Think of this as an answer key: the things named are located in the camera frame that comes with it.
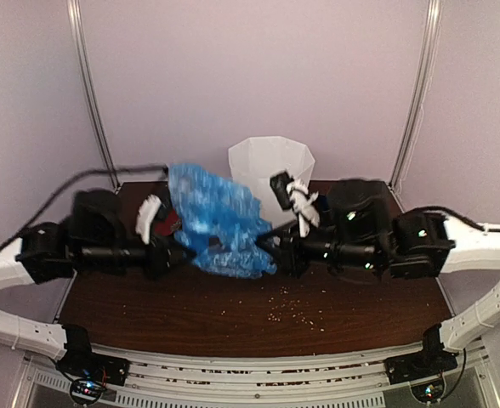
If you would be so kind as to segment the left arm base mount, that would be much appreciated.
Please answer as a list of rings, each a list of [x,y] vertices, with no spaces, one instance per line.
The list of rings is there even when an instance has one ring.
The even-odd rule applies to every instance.
[[[123,386],[130,367],[127,359],[96,353],[67,353],[52,362],[69,381],[68,394],[80,406],[97,403],[107,393],[109,385]]]

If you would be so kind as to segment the blue plastic trash bag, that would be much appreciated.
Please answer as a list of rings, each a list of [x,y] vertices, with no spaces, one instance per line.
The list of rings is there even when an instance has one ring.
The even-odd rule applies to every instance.
[[[273,258],[256,245],[272,230],[260,216],[260,200],[251,190],[196,164],[168,170],[168,189],[181,230],[177,242],[196,253],[192,263],[212,274],[239,279],[273,275]]]

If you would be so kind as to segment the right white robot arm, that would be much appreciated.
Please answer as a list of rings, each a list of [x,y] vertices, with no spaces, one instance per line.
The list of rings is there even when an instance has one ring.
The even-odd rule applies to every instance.
[[[279,269],[301,276],[312,262],[331,271],[365,269],[406,280],[469,270],[500,270],[500,225],[477,223],[442,206],[417,207],[394,215],[383,181],[349,178],[326,195],[309,192],[287,173],[270,187],[296,220],[259,235],[257,246]],[[500,280],[479,300],[423,334],[414,368],[425,376],[471,341],[500,323]]]

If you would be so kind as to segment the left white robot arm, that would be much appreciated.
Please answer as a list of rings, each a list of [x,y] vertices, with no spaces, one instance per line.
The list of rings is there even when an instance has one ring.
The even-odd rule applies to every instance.
[[[149,195],[140,205],[136,233],[121,219],[122,203],[108,190],[80,190],[59,223],[32,223],[0,245],[0,290],[70,279],[77,272],[122,275],[141,268],[153,280],[196,255],[162,232],[174,210],[168,199]],[[81,377],[100,369],[86,329],[46,324],[0,309],[0,344],[68,363]]]

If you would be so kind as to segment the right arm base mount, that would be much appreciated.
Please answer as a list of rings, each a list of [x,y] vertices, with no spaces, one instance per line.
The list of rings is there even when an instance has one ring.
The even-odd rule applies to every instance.
[[[426,360],[422,352],[390,357],[384,361],[390,385],[408,383],[412,397],[432,405],[447,395],[444,374],[457,369],[457,356],[443,353]]]

